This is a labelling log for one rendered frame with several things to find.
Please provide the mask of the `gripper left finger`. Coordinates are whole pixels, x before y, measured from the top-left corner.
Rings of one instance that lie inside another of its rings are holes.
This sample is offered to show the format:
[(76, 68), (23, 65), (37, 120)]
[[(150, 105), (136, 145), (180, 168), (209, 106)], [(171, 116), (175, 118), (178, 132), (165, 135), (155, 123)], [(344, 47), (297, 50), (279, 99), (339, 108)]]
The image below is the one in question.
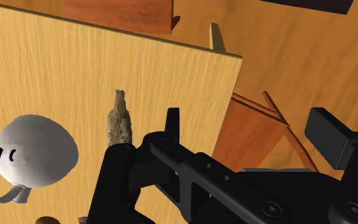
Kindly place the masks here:
[(288, 208), (205, 153), (179, 143), (179, 108), (163, 132), (147, 134), (131, 170), (131, 191), (155, 185), (188, 224), (291, 224)]

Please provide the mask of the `beige rough figure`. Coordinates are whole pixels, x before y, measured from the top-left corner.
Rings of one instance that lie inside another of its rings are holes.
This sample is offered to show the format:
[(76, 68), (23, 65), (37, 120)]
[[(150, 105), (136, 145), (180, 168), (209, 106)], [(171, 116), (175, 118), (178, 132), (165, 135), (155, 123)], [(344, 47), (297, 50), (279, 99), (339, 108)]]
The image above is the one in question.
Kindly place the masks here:
[(132, 144), (132, 122), (125, 102), (125, 92), (115, 90), (114, 107), (107, 115), (107, 145)]

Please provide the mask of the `brown round object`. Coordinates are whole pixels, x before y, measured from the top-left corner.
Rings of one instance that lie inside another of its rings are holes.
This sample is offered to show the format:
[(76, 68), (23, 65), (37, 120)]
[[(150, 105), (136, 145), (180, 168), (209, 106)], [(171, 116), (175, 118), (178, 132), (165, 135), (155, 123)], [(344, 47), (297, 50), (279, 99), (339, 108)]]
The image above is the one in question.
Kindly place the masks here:
[(36, 220), (35, 224), (60, 224), (60, 222), (54, 217), (42, 216)]

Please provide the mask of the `light wooden table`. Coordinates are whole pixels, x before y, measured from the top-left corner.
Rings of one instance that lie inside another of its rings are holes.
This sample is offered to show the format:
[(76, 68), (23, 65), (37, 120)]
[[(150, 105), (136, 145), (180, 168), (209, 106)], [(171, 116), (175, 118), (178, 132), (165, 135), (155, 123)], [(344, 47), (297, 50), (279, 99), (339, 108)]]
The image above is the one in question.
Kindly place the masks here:
[(162, 130), (178, 107), (181, 142), (211, 154), (242, 65), (238, 55), (108, 30), (0, 6), (0, 131), (22, 114), (55, 120), (74, 138), (75, 168), (33, 189), (26, 204), (0, 204), (0, 224), (52, 216), (76, 224), (92, 200), (107, 148), (114, 92), (125, 92), (134, 144)]

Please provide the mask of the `reddish wooden chair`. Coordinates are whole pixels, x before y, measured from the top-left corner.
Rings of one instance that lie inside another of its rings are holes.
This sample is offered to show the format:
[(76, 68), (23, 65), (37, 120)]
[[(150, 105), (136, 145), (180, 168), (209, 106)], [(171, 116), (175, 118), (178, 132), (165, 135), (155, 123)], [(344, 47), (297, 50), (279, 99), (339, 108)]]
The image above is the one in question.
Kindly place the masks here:
[(285, 137), (303, 166), (318, 169), (268, 92), (263, 92), (264, 107), (238, 94), (233, 94), (214, 148), (212, 158), (237, 172), (257, 168)]

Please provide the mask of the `reddish wooden cabinet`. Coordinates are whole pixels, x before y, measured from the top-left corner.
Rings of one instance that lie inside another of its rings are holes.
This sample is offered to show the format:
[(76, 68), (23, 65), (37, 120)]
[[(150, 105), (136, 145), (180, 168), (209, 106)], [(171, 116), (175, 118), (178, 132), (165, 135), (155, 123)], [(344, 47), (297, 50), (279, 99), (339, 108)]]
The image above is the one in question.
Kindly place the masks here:
[(131, 32), (171, 34), (180, 21), (174, 0), (64, 0), (64, 16)]

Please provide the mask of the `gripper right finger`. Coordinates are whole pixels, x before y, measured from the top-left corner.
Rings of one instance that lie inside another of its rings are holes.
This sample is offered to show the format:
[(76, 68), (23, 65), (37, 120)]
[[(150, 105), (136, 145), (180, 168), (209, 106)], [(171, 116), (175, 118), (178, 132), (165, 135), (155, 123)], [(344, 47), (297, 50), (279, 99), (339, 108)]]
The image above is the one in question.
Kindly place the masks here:
[(334, 170), (343, 171), (327, 210), (330, 224), (358, 224), (358, 132), (325, 108), (312, 108), (305, 136)]

